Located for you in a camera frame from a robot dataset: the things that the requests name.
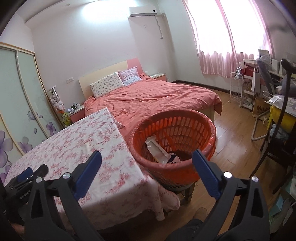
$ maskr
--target laundry basket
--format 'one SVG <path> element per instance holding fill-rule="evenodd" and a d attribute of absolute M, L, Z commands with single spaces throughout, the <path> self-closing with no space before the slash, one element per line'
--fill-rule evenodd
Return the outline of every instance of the laundry basket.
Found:
<path fill-rule="evenodd" d="M 181 163 L 158 163 L 146 146 L 146 139 L 156 136 L 157 143 L 168 153 L 176 153 Z M 199 180 L 192 164 L 192 152 L 200 149 L 210 160 L 215 152 L 216 128 L 204 114 L 190 109 L 159 112 L 144 119 L 129 138 L 129 148 L 136 161 L 165 188 L 182 191 Z"/>

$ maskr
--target paper bag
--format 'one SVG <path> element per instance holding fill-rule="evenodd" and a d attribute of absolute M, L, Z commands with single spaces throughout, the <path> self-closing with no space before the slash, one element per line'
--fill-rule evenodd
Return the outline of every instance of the paper bag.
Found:
<path fill-rule="evenodd" d="M 252 91 L 260 93 L 260 74 L 253 72 Z"/>
<path fill-rule="evenodd" d="M 256 118 L 258 115 L 269 110 L 269 108 L 270 108 L 270 105 L 265 103 L 262 98 L 256 97 L 252 116 Z"/>
<path fill-rule="evenodd" d="M 157 142 L 156 136 L 148 137 L 145 141 L 148 151 L 158 163 L 167 164 L 171 155 L 167 153 Z"/>

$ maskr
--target pink floral tablecloth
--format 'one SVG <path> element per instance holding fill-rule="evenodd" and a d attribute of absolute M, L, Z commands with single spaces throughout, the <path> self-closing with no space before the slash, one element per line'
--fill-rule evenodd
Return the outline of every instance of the pink floral tablecloth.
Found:
<path fill-rule="evenodd" d="M 107 108 L 74 123 L 32 149 L 12 165 L 5 182 L 27 167 L 36 170 L 42 164 L 49 168 L 45 180 L 59 178 L 87 161 L 95 150 L 102 154 L 102 166 L 79 203 L 96 229 L 122 223 L 146 209 L 153 210 L 157 220 L 162 220 L 163 209 L 179 208 L 180 202 L 174 193 L 141 171 Z M 58 198 L 56 203 L 66 227 L 71 229 Z"/>

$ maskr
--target pink headboard panel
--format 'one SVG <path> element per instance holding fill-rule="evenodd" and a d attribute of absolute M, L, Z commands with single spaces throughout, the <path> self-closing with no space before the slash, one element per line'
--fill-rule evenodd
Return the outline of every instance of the pink headboard panel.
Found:
<path fill-rule="evenodd" d="M 127 63 L 128 63 L 128 69 L 131 69 L 131 68 L 137 66 L 138 74 L 141 75 L 142 73 L 144 73 L 138 58 L 128 59 Z"/>

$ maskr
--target mug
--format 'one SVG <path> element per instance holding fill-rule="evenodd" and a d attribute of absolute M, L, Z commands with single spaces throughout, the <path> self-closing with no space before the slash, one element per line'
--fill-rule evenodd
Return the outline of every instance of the mug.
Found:
<path fill-rule="evenodd" d="M 79 109 L 80 108 L 80 103 L 75 105 L 75 109 Z"/>

